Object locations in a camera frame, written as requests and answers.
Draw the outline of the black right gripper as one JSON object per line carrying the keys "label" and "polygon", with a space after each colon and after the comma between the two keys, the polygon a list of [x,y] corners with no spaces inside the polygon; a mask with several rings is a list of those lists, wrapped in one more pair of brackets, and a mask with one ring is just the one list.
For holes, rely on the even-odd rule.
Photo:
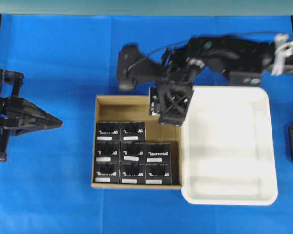
{"label": "black right gripper", "polygon": [[160,124],[181,126],[194,93],[193,83],[205,64],[187,57],[186,47],[167,48],[161,57],[162,76],[158,79]]}

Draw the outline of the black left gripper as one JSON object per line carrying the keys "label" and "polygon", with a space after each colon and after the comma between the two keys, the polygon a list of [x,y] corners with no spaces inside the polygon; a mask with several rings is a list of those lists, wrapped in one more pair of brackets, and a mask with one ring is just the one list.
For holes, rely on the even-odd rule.
{"label": "black left gripper", "polygon": [[[8,115],[28,117],[37,121],[19,120],[16,122],[5,120],[1,127],[9,130],[10,135],[14,136],[61,127],[63,122],[60,119],[47,113],[34,103],[18,97],[20,88],[23,86],[23,80],[24,74],[21,72],[0,69],[0,117],[6,115],[6,112],[3,111],[3,107],[5,107]],[[8,97],[1,96],[5,84],[12,86],[11,95]]]}

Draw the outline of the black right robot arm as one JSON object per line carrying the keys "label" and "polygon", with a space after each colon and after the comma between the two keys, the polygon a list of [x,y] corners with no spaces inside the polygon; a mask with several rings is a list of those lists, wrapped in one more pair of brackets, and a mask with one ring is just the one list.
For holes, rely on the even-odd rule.
{"label": "black right robot arm", "polygon": [[192,37],[162,55],[163,77],[157,82],[155,110],[160,124],[181,126],[194,93],[194,81],[205,69],[221,73],[233,85],[257,86],[263,73],[293,73],[293,40],[277,34],[272,42],[234,35]]}

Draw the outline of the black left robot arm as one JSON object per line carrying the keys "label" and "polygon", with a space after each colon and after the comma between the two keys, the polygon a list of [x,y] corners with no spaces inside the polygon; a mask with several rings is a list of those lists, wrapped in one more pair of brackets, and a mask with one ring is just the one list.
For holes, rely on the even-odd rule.
{"label": "black left robot arm", "polygon": [[0,69],[0,162],[7,160],[10,136],[59,128],[63,122],[19,97],[24,74]]}

